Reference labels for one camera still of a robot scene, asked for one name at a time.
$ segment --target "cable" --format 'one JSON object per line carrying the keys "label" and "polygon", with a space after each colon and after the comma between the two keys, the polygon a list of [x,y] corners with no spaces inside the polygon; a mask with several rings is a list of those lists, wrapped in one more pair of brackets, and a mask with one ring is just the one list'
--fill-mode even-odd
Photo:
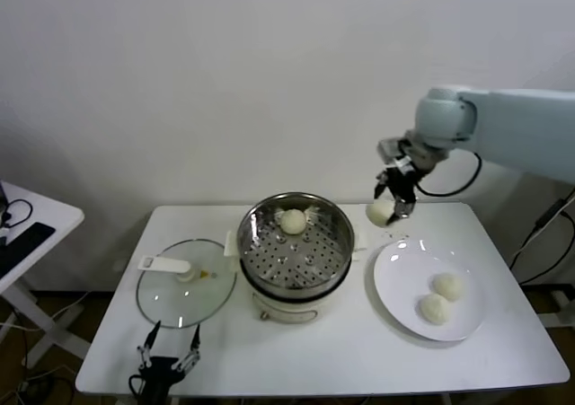
{"label": "cable", "polygon": [[136,391],[136,389],[134,388],[134,385],[132,384],[133,380],[141,380],[142,385],[144,385],[144,378],[142,378],[142,375],[132,375],[128,378],[128,387],[129,390],[132,392],[132,395],[134,396],[134,398],[139,398],[140,393],[139,393],[139,389],[138,391]]}
{"label": "cable", "polygon": [[[24,321],[22,320],[22,317],[20,316],[20,313],[18,312],[18,310],[16,308],[14,308],[13,306],[12,306],[12,312],[15,315],[18,322],[23,326]],[[28,347],[28,338],[26,337],[26,332],[24,330],[21,330],[21,332],[22,332],[22,344],[24,345],[24,365],[22,368],[22,381],[24,381],[26,378],[28,378],[29,347]]]}
{"label": "cable", "polygon": [[[533,236],[536,231],[537,230],[534,228],[533,230],[531,230],[529,232],[529,234],[527,235],[527,237],[525,238],[523,243],[521,243],[522,248],[525,247],[526,243],[529,241],[529,239],[531,239],[531,236]],[[515,255],[513,256],[513,260],[511,261],[511,264],[509,265],[509,270],[513,270],[513,268],[515,267],[515,264],[518,262],[519,255],[521,255],[521,251],[517,251],[515,253]]]}
{"label": "cable", "polygon": [[[15,224],[8,224],[8,221],[10,221],[12,219],[12,214],[10,214],[8,212],[8,210],[10,210],[10,207],[15,205],[16,203],[24,203],[25,205],[27,205],[28,209],[29,209],[28,215]],[[0,219],[0,226],[6,227],[6,228],[14,228],[17,225],[20,225],[20,224],[28,221],[30,219],[30,217],[32,216],[33,212],[34,212],[34,206],[32,205],[32,203],[30,201],[24,200],[23,198],[17,198],[16,200],[12,200],[10,203],[8,203],[6,205],[6,209],[4,210],[4,212],[2,214],[2,218]]]}
{"label": "cable", "polygon": [[75,388],[72,382],[70,380],[67,380],[66,378],[62,378],[59,376],[55,376],[54,381],[60,381],[61,383],[65,384],[66,387],[70,390],[70,399],[68,399],[67,405],[72,405],[72,402],[74,401],[75,397]]}
{"label": "cable", "polygon": [[527,282],[534,281],[534,280],[538,279],[539,277],[542,277],[543,275],[546,275],[549,272],[551,272],[553,269],[555,269],[557,266],[559,266],[561,264],[561,262],[565,259],[565,257],[567,257],[567,255],[571,252],[571,248],[573,248],[573,244],[575,243],[575,221],[573,221],[573,218],[571,218],[571,216],[567,212],[561,212],[559,215],[561,215],[563,218],[567,219],[571,223],[572,235],[571,235],[571,240],[569,242],[569,245],[567,245],[567,249],[563,252],[561,257],[557,261],[555,261],[554,264],[552,264],[552,266],[550,268],[544,270],[541,273],[538,273],[534,277],[526,279],[525,281],[521,281],[519,283],[521,286],[523,286]]}
{"label": "cable", "polygon": [[483,167],[483,159],[476,153],[473,153],[473,155],[475,155],[475,158],[477,158],[477,168],[475,169],[475,172],[473,173],[473,176],[471,177],[471,179],[460,189],[456,189],[455,191],[451,191],[451,192],[446,192],[444,194],[438,194],[435,192],[426,191],[425,189],[423,189],[420,186],[419,182],[415,183],[415,188],[417,188],[421,194],[424,194],[428,197],[452,197],[452,196],[456,196],[457,194],[464,192],[466,189],[468,189],[469,187],[471,187],[473,185],[473,183],[477,179],[477,176],[479,176],[479,173],[481,172],[482,167]]}
{"label": "cable", "polygon": [[[76,300],[75,302],[73,302],[72,304],[69,304],[68,306],[64,306],[62,309],[60,309],[59,311],[57,311],[56,313],[54,313],[54,315],[50,316],[50,318],[52,320],[54,320],[56,317],[58,317],[61,313],[63,313],[64,311],[67,311],[68,309],[70,309],[72,306],[76,306],[77,304],[79,304],[80,302],[82,302],[85,297],[87,295],[89,295],[91,293],[91,291],[87,291],[84,293],[84,295],[82,297],[80,297],[78,300]],[[41,331],[43,330],[41,327],[38,327],[36,329],[30,329],[27,327],[23,327],[23,326],[19,326],[18,324],[10,324],[9,322],[0,322],[0,326],[8,326],[11,329],[18,329],[18,330],[24,330],[24,331]]]}
{"label": "cable", "polygon": [[537,221],[535,221],[535,228],[531,233],[531,237],[521,245],[521,247],[512,254],[516,257],[521,253],[532,241],[534,241],[544,231],[545,228],[563,211],[565,208],[575,201],[575,188],[571,190],[567,198],[560,198],[549,209],[542,214]]}

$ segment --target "glass pot lid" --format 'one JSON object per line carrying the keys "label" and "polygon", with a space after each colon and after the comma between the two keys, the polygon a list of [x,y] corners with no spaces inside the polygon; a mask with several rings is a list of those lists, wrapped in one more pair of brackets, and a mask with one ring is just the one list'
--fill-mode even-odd
{"label": "glass pot lid", "polygon": [[236,274],[224,247],[206,239],[178,242],[160,256],[186,260],[187,274],[146,271],[137,283],[137,306],[150,322],[182,329],[215,314],[234,290]]}

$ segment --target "perforated steamer tray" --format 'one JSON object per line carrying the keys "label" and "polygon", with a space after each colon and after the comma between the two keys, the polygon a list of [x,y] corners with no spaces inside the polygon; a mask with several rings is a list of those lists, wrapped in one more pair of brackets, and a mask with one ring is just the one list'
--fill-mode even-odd
{"label": "perforated steamer tray", "polygon": [[[298,235],[282,232],[281,215],[305,212]],[[333,291],[348,273],[354,249],[349,219],[331,201],[305,193],[266,198],[240,223],[243,273],[258,291],[284,302],[309,302]]]}

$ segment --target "black cable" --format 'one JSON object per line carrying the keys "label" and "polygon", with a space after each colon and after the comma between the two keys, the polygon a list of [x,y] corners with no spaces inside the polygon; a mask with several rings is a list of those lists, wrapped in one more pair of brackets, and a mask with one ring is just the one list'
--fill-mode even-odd
{"label": "black cable", "polygon": [[[22,317],[20,316],[20,313],[18,312],[18,310],[16,308],[14,308],[11,304],[10,306],[12,307],[12,312],[14,314],[14,316],[16,317],[16,319],[18,320],[18,323],[24,327],[24,322],[22,320]],[[24,365],[22,367],[22,381],[26,381],[28,379],[28,337],[26,336],[26,331],[20,329],[20,331],[22,332],[22,343],[24,345]]]}
{"label": "black cable", "polygon": [[[531,236],[533,236],[535,233],[537,233],[539,229],[537,227],[535,227],[533,230],[531,230],[531,232],[529,232],[529,234],[527,235],[527,237],[525,238],[525,240],[523,241],[523,243],[521,243],[521,246],[519,248],[523,248],[525,246],[525,244],[527,243],[527,241],[529,239],[531,239]],[[517,254],[515,254],[515,257],[513,257],[513,261],[511,261],[511,264],[509,265],[509,270],[513,270],[513,268],[515,267],[515,263],[518,262],[519,256],[521,255],[522,251],[519,251]]]}
{"label": "black cable", "polygon": [[[12,219],[12,214],[8,211],[10,210],[10,207],[15,205],[16,203],[23,203],[26,206],[28,206],[28,215],[26,217],[24,217],[23,219],[21,219],[20,221],[18,221],[17,223],[8,224],[8,221],[10,221]],[[24,200],[23,198],[17,198],[16,200],[12,200],[10,203],[8,203],[6,205],[6,209],[4,210],[2,217],[0,218],[0,226],[6,227],[6,228],[13,228],[17,225],[25,223],[26,221],[28,221],[30,219],[33,212],[34,212],[34,206],[32,205],[32,203],[30,201]]]}
{"label": "black cable", "polygon": [[561,255],[561,257],[557,261],[555,261],[554,264],[552,264],[552,266],[550,268],[544,270],[541,273],[538,273],[534,277],[531,277],[525,281],[520,282],[519,284],[521,286],[523,286],[527,282],[531,282],[531,281],[538,279],[539,277],[542,277],[543,275],[546,275],[549,272],[551,272],[553,269],[555,269],[557,266],[559,266],[561,264],[561,262],[565,259],[565,257],[567,257],[567,255],[569,255],[569,253],[571,252],[571,248],[573,247],[573,244],[575,243],[575,221],[573,221],[573,218],[571,218],[571,216],[565,211],[562,211],[559,215],[561,215],[563,218],[567,219],[571,223],[571,229],[573,231],[569,245],[567,245],[567,249],[564,251],[564,253]]}
{"label": "black cable", "polygon": [[[24,327],[22,315],[13,306],[12,310],[20,326]],[[48,373],[49,371],[45,371],[46,372],[45,375],[39,373],[35,374],[30,378],[28,377],[28,352],[29,352],[28,338],[26,336],[25,330],[20,329],[20,331],[22,332],[22,341],[24,345],[24,365],[22,368],[22,379],[18,383],[18,388],[24,384],[26,385],[26,390],[17,391],[18,396],[20,397],[18,404],[20,404],[21,402],[23,402],[25,405],[43,404],[48,400],[50,394],[52,394],[56,382],[61,382],[64,383],[70,391],[70,399],[68,400],[68,405],[72,405],[72,402],[75,397],[75,388],[70,380],[67,380],[66,378],[62,377],[53,376],[52,373],[50,374]],[[2,402],[0,402],[0,405],[5,405],[11,398],[13,398],[13,396],[14,395],[12,394],[6,397]]]}
{"label": "black cable", "polygon": [[72,405],[72,402],[74,401],[74,397],[75,397],[75,388],[74,388],[74,385],[72,384],[72,382],[70,380],[68,380],[66,378],[62,378],[60,376],[55,376],[54,381],[60,381],[61,383],[66,385],[66,387],[70,391],[70,399],[68,399],[67,405]]}
{"label": "black cable", "polygon": [[473,153],[473,155],[475,155],[475,158],[477,158],[477,168],[475,169],[475,172],[473,173],[473,176],[471,177],[471,179],[460,189],[456,189],[455,191],[451,191],[451,192],[446,192],[444,194],[438,194],[435,192],[426,191],[425,189],[423,189],[420,186],[420,184],[418,182],[415,183],[415,188],[417,188],[421,194],[424,194],[428,197],[452,197],[452,196],[456,196],[457,194],[464,192],[466,189],[468,189],[469,187],[471,187],[473,185],[473,183],[477,179],[477,176],[479,176],[479,173],[481,172],[482,167],[483,167],[483,159],[476,153]]}
{"label": "black cable", "polygon": [[128,378],[128,387],[129,390],[132,392],[132,395],[134,396],[134,398],[139,398],[140,393],[139,391],[137,392],[136,389],[134,388],[134,386],[132,385],[132,381],[133,380],[141,380],[142,383],[144,382],[144,378],[142,378],[142,375],[132,375]]}

